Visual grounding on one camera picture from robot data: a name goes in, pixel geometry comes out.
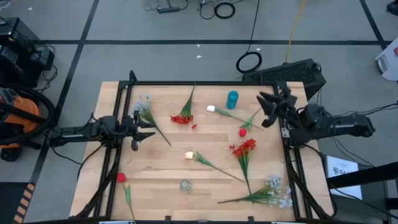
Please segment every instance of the table surface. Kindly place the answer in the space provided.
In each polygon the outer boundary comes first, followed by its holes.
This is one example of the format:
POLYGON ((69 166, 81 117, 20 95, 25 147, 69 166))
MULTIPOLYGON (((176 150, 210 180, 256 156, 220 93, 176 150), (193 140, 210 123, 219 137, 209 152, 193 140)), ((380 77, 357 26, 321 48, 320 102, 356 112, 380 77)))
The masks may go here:
MULTIPOLYGON (((292 95, 298 97, 296 107, 305 106, 307 99, 302 83, 288 83, 292 95)), ((95 116, 111 115, 117 92, 117 82, 104 82, 101 86, 95 116)), ((270 175, 277 175, 283 181, 283 187, 289 186, 284 162, 282 139, 279 125, 269 128, 252 128, 245 138, 238 135, 242 122, 234 118, 207 112, 208 105, 225 109, 229 91, 236 90, 239 100, 236 109, 230 111, 235 116, 248 119, 259 108, 256 95, 259 91, 273 93, 271 86, 196 86, 193 93, 192 114, 196 129, 191 125, 171 122, 170 115, 179 114, 186 103, 192 86, 133 86, 129 113, 139 95, 150 95, 151 110, 159 128, 171 142, 169 146, 163 137, 156 135, 142 141, 139 150, 130 148, 131 138, 125 138, 119 171, 125 173, 126 184, 131 186, 131 202, 137 220, 164 220, 170 215, 172 220, 218 220, 245 221, 253 216, 256 221, 293 221, 292 208, 269 207, 250 202, 217 202, 248 195, 246 184, 228 175, 204 166, 196 161, 183 158, 185 152, 198 151, 215 166, 243 179, 238 160, 232 155, 229 145, 240 145, 246 139, 255 139, 257 148, 253 150, 249 162, 249 182, 252 192, 264 186, 270 175), (192 189, 184 192, 179 189, 180 181, 188 179, 192 189)), ((119 111, 119 120, 123 103, 119 111)), ((261 111, 254 118, 254 124, 260 125, 265 118, 261 111)), ((149 132, 153 129, 142 129, 149 132)), ((317 148, 317 142, 309 143, 317 148)), ((87 156, 99 146, 98 142, 89 142, 87 156)), ((73 199, 70 215, 78 213, 90 200, 98 188, 104 157, 104 149, 92 156, 81 170, 73 199)), ((322 162, 310 149, 302 149, 303 168, 307 187, 323 209, 333 213, 326 185, 322 162)), ((298 203, 302 217, 305 217, 302 195, 298 190, 298 203)), ((108 191, 104 193, 101 214, 104 214, 108 191)), ((131 214, 124 198, 121 184, 117 184, 112 211, 113 220, 130 220, 131 214)))

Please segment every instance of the red artificial flower bunch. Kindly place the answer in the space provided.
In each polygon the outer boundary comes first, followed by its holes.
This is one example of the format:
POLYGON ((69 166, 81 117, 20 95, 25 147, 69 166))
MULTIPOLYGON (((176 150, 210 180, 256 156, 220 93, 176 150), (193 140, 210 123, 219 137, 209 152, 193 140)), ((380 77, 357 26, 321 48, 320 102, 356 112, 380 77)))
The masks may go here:
MULTIPOLYGON (((195 85, 192 88, 192 92, 191 95, 189 96, 189 99, 187 101, 187 103, 185 104, 185 106, 182 108, 180 114, 178 114, 177 116, 170 116, 171 120, 173 122, 176 122, 178 124, 189 124, 191 122, 193 122, 193 115, 191 114, 191 107, 192 107, 192 94, 193 94, 193 90, 195 89, 195 85)), ((192 129, 195 129, 198 125, 194 124, 192 126, 192 129)))
POLYGON ((243 142, 237 149, 235 149, 232 154, 234 154, 238 159, 243 155, 249 154, 249 150, 253 150, 256 147, 256 140, 249 139, 243 142))

